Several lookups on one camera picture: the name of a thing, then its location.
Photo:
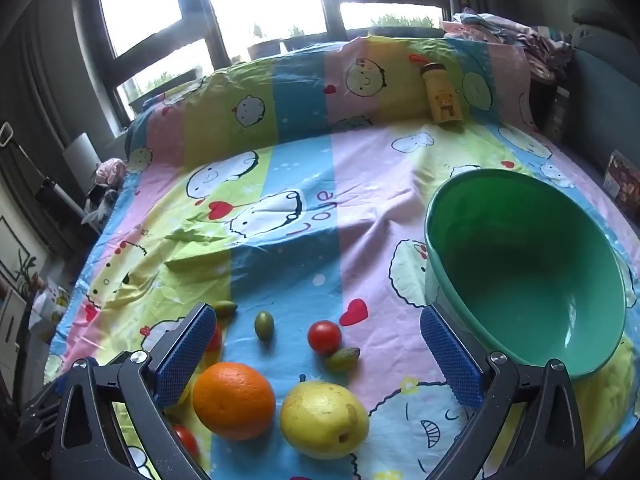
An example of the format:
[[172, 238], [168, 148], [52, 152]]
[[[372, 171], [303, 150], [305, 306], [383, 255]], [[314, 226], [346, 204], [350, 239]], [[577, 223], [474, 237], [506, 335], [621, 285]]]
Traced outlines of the pink crumpled cloth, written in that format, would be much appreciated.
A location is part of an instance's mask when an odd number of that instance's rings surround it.
[[96, 168], [94, 183], [107, 188], [119, 188], [127, 173], [126, 162], [120, 158], [110, 158]]

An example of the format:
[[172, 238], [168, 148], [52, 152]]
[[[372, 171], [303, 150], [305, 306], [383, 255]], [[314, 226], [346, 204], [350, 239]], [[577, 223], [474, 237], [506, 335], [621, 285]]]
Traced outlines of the yellow bear bottle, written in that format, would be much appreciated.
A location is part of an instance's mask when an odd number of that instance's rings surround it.
[[462, 122], [463, 114], [456, 90], [444, 64], [428, 63], [420, 69], [434, 123]]

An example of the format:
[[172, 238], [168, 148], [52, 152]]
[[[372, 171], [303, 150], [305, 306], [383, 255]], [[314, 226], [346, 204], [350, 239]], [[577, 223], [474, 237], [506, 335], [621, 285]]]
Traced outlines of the dark window frame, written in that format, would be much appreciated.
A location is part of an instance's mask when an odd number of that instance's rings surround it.
[[247, 48], [346, 41], [371, 29], [418, 32], [450, 15], [449, 0], [80, 0], [90, 60], [119, 128], [134, 102], [190, 70], [250, 60]]

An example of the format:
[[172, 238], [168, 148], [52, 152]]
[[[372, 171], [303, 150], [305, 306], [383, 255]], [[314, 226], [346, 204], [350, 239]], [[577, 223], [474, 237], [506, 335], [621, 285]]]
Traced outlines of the red cherry tomato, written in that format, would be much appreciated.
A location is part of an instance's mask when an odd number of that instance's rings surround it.
[[331, 321], [318, 321], [309, 327], [309, 347], [322, 356], [329, 356], [341, 347], [341, 329]]

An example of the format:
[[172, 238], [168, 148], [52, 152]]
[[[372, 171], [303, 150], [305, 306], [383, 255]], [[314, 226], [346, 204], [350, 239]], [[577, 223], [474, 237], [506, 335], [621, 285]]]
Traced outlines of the orange fruit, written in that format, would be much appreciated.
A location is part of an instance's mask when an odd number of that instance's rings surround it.
[[245, 441], [261, 436], [270, 427], [276, 396], [258, 370], [242, 363], [218, 362], [194, 382], [192, 406], [213, 434]]

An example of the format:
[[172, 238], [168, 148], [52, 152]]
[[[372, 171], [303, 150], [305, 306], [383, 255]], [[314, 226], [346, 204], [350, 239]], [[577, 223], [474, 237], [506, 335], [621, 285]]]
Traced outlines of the colourful cartoon bed sheet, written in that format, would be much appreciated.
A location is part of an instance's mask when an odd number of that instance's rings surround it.
[[[428, 63], [448, 70], [462, 122], [434, 123]], [[638, 292], [634, 232], [576, 158], [536, 133], [528, 85], [514, 47], [366, 38], [241, 64], [149, 104], [44, 376], [82, 356], [150, 350], [197, 302], [231, 300], [221, 356], [283, 396], [299, 375], [322, 377], [305, 337], [329, 320], [361, 351], [345, 382], [373, 413], [363, 453], [312, 460], [279, 437], [243, 453], [180, 406], [204, 468], [217, 479], [424, 477], [457, 429], [419, 333], [437, 292], [425, 209], [442, 182], [492, 168], [554, 186], [604, 229], [627, 296]], [[272, 341], [256, 336], [260, 311]]]

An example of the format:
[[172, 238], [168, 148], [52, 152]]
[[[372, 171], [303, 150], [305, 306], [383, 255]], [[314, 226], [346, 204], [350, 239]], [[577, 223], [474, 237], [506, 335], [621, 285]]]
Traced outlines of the small green olive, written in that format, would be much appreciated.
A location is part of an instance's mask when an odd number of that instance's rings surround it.
[[359, 348], [345, 347], [328, 356], [324, 365], [332, 373], [348, 373], [357, 366], [359, 358]]

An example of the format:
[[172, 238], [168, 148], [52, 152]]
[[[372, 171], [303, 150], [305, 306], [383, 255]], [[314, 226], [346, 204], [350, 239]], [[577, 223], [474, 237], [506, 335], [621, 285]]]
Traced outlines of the black plant pot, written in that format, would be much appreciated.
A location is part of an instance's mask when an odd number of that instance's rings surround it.
[[261, 41], [249, 46], [247, 52], [252, 61], [279, 55], [281, 53], [281, 41], [279, 39]]

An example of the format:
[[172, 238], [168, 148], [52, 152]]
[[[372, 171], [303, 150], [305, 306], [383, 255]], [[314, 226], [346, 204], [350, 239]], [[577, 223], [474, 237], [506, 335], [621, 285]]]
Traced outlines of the dark grey sofa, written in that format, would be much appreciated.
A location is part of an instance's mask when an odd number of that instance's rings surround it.
[[534, 124], [603, 185], [611, 154], [639, 168], [639, 49], [606, 0], [567, 0], [573, 57], [566, 78], [532, 76]]

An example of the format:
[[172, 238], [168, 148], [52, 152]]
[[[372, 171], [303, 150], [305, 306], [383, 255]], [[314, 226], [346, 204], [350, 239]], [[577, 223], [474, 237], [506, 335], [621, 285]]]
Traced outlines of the pile of patterned clothes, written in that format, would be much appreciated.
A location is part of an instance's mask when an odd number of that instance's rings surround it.
[[572, 37], [547, 26], [528, 26], [491, 13], [470, 8], [442, 21], [447, 37], [486, 44], [506, 44], [524, 52], [532, 76], [546, 84], [566, 78], [573, 57]]

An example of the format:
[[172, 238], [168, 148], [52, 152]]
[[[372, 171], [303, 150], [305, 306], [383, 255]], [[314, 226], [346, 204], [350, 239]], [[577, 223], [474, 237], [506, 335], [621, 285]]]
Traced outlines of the green olive fruit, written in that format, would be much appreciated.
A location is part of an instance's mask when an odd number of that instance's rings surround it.
[[272, 341], [274, 334], [273, 316], [268, 311], [260, 311], [254, 321], [254, 330], [260, 341]]

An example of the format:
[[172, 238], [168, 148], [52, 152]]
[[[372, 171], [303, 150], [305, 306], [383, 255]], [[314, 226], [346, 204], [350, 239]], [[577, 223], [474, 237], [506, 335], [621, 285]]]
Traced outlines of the yellow pear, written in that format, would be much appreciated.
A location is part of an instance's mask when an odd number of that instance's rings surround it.
[[367, 439], [369, 415], [347, 388], [300, 382], [283, 400], [279, 425], [286, 442], [315, 460], [338, 460]]

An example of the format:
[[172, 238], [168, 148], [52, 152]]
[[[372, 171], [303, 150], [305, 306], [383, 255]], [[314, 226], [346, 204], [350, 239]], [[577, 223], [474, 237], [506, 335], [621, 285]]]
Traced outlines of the white lamp shade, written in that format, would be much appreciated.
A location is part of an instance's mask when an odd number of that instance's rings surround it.
[[63, 151], [63, 157], [81, 191], [87, 195], [102, 164], [87, 133], [83, 132]]

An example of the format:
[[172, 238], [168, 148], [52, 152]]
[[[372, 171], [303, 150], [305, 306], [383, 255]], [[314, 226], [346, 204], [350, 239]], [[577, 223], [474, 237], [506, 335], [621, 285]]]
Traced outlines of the green plastic bowl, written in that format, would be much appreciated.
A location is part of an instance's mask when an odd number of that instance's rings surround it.
[[428, 260], [448, 306], [489, 351], [570, 378], [611, 359], [626, 298], [597, 222], [554, 186], [477, 169], [444, 182], [426, 208]]

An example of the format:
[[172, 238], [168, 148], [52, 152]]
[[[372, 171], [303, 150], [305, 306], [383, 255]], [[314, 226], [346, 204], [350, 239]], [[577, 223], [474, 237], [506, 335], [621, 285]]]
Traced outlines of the snack packet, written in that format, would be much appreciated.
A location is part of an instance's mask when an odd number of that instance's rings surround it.
[[639, 224], [639, 168], [620, 151], [611, 154], [604, 174], [603, 189], [632, 222]]

